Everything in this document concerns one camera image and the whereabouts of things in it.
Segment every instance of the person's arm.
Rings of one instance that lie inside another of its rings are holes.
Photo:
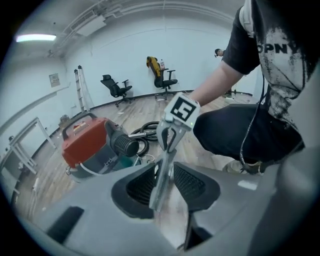
[[[243,74],[221,61],[218,68],[189,97],[204,106],[223,95],[242,77]]]
[[[248,26],[251,17],[250,1],[240,8],[235,15],[231,37],[219,67],[189,97],[201,106],[208,104],[231,89],[243,75],[249,74],[259,64],[256,40],[242,24]]]

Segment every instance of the black and white tag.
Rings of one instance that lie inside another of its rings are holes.
[[[175,102],[173,108],[171,109],[170,113],[186,122],[191,116],[191,114],[195,111],[195,109],[195,105],[179,97]]]

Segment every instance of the floor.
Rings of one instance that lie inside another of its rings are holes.
[[[128,133],[151,121],[159,121],[164,108],[170,101],[153,96],[138,98],[132,104],[122,103],[117,108],[114,104],[94,109],[92,112],[98,117],[106,117],[117,124],[123,125]],[[236,101],[248,103],[247,95],[237,96]],[[233,103],[222,97],[201,108],[200,113],[217,110]],[[37,214],[45,211],[49,205],[59,200],[64,194],[75,186],[75,183],[66,175],[67,164],[61,155],[62,136],[56,132],[52,137],[57,146],[54,150],[49,143],[45,143],[34,160],[38,163],[37,175],[29,173],[21,177],[17,189],[20,195],[13,199],[13,208],[16,213],[36,223]],[[151,142],[148,154],[157,158],[162,150],[158,143]],[[213,155],[204,150],[192,132],[185,134],[177,146],[175,161],[192,163],[195,165],[221,170],[232,160],[229,157]],[[32,192],[36,178],[39,178],[37,195]],[[174,246],[178,247],[185,240],[188,222],[188,209],[176,186],[171,183],[167,200],[160,213],[155,215],[155,223],[163,235]]]

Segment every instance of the plastic bottle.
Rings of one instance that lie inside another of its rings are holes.
[[[160,68],[161,68],[161,70],[165,69],[165,63],[164,63],[163,59],[161,59],[161,61],[160,61]]]

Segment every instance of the black t-shirt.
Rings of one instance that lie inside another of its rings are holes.
[[[223,53],[223,61],[244,75],[261,64],[269,85],[268,112],[291,125],[288,108],[320,58],[319,3],[309,2],[246,0]]]

